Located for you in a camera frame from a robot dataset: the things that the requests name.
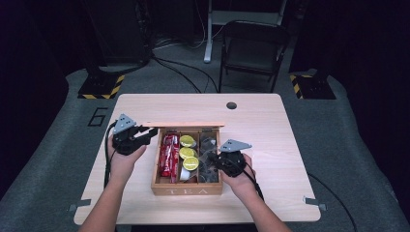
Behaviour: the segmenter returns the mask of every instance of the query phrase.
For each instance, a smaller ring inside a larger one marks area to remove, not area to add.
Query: yellow and black hazard tape
[[[311,75],[300,75],[300,76],[302,76],[302,77],[311,77]],[[290,80],[292,81],[293,90],[295,91],[296,97],[298,99],[303,99],[304,95],[302,94],[302,90],[301,90],[301,87],[298,84],[296,75],[291,74],[290,75]]]
[[[78,95],[79,99],[113,99],[120,90],[121,84],[123,83],[125,76],[121,75],[118,77],[117,82],[115,83],[114,88],[112,89],[109,95]]]

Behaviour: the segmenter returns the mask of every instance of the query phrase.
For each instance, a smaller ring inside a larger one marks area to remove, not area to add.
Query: black chair
[[[222,28],[222,53],[220,59],[220,86],[222,70],[269,76],[274,92],[278,71],[290,35],[283,27],[253,21],[235,20]]]

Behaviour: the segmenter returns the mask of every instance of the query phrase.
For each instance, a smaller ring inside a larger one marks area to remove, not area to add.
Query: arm
[[[252,166],[251,159],[244,154],[246,162]],[[247,166],[245,171],[252,176],[252,170]],[[266,203],[257,194],[253,183],[244,173],[232,178],[228,177],[221,171],[222,179],[231,186],[232,191],[247,207],[256,228],[259,232],[266,231],[290,231],[277,215],[266,205]]]
[[[124,188],[133,172],[135,162],[142,156],[146,148],[145,145],[141,146],[132,154],[123,156],[114,153],[112,136],[108,139],[108,153],[113,154],[109,182],[78,231],[114,231]]]

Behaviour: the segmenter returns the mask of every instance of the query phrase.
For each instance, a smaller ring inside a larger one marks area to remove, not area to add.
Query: forearm
[[[266,203],[255,193],[238,195],[238,198],[247,207],[258,232],[290,231]]]
[[[124,187],[124,184],[109,182],[79,231],[114,231]]]

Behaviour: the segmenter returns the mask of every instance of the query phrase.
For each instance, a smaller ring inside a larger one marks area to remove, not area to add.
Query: red wrapper
[[[176,181],[176,173],[178,170],[179,156],[179,136],[177,134],[167,134],[163,138],[161,145],[161,176],[171,177],[171,183]]]

